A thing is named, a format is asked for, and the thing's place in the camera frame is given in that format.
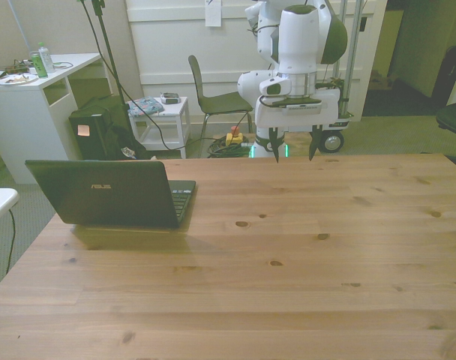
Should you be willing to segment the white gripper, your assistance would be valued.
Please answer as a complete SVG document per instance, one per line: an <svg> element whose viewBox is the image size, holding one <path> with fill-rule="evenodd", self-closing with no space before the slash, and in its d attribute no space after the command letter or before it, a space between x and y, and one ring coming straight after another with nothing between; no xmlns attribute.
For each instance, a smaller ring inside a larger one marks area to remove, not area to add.
<svg viewBox="0 0 456 360"><path fill-rule="evenodd" d="M337 88L320 89L305 97L261 96L256 102L255 124L269 128L268 138L276 162L284 156L284 131L310 131L311 143L308 157L311 161L319 148L323 126L338 120Z"/></svg>

